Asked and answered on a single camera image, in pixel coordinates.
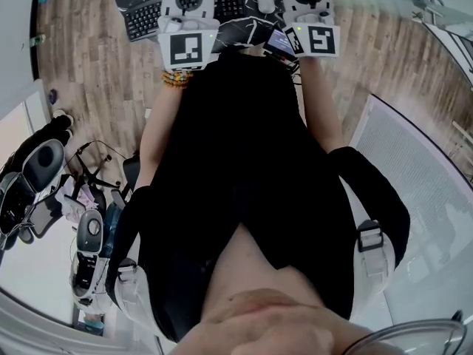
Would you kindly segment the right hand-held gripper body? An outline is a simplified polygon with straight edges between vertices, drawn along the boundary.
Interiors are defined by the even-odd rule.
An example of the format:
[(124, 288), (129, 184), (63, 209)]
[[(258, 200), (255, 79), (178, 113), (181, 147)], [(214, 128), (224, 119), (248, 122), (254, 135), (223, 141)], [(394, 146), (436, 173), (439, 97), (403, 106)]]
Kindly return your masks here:
[(284, 13), (283, 33), (297, 58), (339, 55), (340, 26), (335, 25), (332, 10)]

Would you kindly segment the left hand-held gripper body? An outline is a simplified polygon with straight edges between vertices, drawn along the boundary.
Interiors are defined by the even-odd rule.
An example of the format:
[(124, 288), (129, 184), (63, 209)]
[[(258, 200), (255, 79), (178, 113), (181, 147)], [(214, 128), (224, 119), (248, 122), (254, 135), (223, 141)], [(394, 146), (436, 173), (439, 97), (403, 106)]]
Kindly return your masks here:
[(157, 39), (166, 71), (203, 70), (211, 61), (218, 20), (161, 16), (158, 26)]

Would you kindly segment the black keyboard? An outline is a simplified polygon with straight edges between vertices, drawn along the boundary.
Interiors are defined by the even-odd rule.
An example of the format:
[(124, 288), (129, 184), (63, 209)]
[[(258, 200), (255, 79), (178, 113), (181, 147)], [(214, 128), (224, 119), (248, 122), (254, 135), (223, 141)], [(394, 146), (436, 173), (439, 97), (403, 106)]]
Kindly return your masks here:
[[(150, 0), (125, 12), (126, 33), (130, 41), (153, 36), (158, 29), (161, 0)], [(245, 16), (243, 0), (214, 0), (214, 18), (221, 24)]]

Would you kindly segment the person's right forearm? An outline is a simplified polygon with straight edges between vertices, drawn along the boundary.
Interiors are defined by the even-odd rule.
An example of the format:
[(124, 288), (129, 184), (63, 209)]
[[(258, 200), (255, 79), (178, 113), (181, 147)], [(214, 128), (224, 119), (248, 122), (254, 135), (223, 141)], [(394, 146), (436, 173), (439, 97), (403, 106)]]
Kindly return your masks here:
[(321, 148), (330, 153), (344, 146), (331, 89), (317, 58), (302, 57), (299, 66), (307, 128)]

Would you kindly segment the person's left forearm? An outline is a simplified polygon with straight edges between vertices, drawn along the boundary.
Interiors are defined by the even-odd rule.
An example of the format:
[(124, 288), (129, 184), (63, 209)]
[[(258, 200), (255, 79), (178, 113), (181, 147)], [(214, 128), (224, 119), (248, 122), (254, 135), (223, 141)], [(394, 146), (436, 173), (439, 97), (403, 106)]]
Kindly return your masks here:
[(191, 71), (163, 71), (162, 87), (157, 93), (140, 142), (140, 173), (136, 189), (151, 184), (169, 142), (183, 90), (193, 76)]

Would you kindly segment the small black screen device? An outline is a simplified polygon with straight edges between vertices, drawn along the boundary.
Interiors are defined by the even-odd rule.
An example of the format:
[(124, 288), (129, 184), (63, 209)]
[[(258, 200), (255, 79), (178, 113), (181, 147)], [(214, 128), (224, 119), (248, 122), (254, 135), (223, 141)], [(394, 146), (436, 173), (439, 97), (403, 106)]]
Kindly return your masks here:
[(295, 53), (287, 36), (279, 29), (273, 28), (269, 39), (263, 48), (271, 53), (276, 53), (284, 58), (294, 58)]

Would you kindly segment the person's black clothing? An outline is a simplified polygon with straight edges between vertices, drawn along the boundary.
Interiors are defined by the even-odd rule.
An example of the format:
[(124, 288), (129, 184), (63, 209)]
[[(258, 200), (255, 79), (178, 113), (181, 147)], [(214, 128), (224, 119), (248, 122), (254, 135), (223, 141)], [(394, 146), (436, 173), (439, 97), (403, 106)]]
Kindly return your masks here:
[(359, 151), (326, 153), (307, 128), (303, 96), (277, 61), (233, 53), (189, 81), (149, 186), (133, 191), (115, 229), (106, 290), (127, 258), (148, 277), (152, 311), (179, 342), (200, 322), (217, 260), (244, 225), (277, 270), (293, 267), (324, 306), (352, 313), (357, 228), (345, 181), (395, 252), (410, 216)]

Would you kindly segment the black mesh office chair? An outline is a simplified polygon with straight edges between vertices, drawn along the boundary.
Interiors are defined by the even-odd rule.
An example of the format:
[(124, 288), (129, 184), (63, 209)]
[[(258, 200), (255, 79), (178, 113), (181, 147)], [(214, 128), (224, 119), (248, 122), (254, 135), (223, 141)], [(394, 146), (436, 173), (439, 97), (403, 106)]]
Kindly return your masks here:
[(140, 173), (140, 157), (134, 155), (131, 158), (125, 159), (122, 163), (123, 173), (126, 179), (127, 186), (132, 191), (135, 190), (138, 175)]

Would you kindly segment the black swivel chair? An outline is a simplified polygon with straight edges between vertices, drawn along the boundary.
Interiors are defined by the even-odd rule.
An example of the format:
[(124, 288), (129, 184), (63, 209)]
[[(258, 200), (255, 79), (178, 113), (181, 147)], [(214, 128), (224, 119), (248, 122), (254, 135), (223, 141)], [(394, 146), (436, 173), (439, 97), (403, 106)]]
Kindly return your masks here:
[(106, 213), (106, 196), (104, 194), (104, 189), (109, 191), (119, 192), (120, 191), (120, 181), (115, 183), (106, 182), (105, 180), (100, 179), (99, 173), (106, 163), (112, 160), (111, 155), (106, 155), (105, 158), (101, 159), (100, 163), (94, 171), (91, 171), (88, 166), (84, 163), (81, 155), (84, 150), (90, 147), (93, 142), (87, 142), (84, 145), (80, 146), (73, 155), (73, 158), (76, 159), (81, 166), (81, 171), (74, 174), (62, 174), (56, 185), (52, 185), (49, 194), (40, 198), (38, 202), (35, 203), (32, 211), (27, 216), (27, 224), (29, 225), (33, 236), (40, 239), (45, 236), (49, 229), (62, 217), (65, 218), (61, 213), (61, 204), (55, 199), (55, 195), (60, 187), (62, 187), (67, 179), (72, 179), (75, 188), (73, 192), (73, 197), (78, 196), (78, 190), (83, 185), (88, 185), (89, 189), (95, 198), (95, 202), (98, 207), (95, 210), (98, 210), (99, 213), (104, 216)]

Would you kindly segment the black padded headset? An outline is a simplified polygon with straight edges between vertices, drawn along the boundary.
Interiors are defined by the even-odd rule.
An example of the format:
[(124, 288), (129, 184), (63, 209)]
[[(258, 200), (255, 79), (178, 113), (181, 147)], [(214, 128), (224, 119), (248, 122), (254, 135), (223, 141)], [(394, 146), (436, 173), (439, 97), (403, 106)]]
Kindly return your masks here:
[(64, 146), (50, 139), (36, 147), (25, 159), (21, 173), (30, 188), (39, 193), (46, 189), (60, 172), (64, 162)]

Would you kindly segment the pink and white clothes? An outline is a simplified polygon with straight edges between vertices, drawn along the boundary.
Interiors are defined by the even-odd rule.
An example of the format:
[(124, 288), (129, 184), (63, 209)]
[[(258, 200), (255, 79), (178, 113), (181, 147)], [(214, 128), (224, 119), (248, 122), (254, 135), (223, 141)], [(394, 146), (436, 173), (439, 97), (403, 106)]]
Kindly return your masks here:
[(74, 188), (73, 180), (67, 179), (66, 183), (58, 189), (55, 199), (61, 204), (62, 215), (72, 223), (79, 223), (81, 215), (87, 209), (96, 209), (98, 205), (88, 185), (79, 188), (77, 197), (72, 196)]

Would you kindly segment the clear-rimmed glasses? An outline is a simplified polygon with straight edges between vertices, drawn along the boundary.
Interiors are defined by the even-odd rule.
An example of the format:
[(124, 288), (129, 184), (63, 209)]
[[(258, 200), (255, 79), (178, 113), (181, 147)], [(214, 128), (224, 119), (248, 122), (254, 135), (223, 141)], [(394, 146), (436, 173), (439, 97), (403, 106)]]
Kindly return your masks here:
[(450, 319), (416, 320), (376, 331), (342, 355), (456, 355), (466, 335), (459, 310)]

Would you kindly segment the grey metal bracket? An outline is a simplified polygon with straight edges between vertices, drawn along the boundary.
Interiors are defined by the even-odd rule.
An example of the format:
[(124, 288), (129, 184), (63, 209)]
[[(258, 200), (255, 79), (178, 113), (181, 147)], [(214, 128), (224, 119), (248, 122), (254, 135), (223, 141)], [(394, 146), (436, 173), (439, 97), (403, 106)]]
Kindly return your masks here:
[(411, 0), (411, 2), (422, 11), (430, 14), (430, 23), (433, 25), (437, 24), (438, 18), (443, 18), (443, 14), (436, 8), (439, 4), (444, 6), (442, 0)]

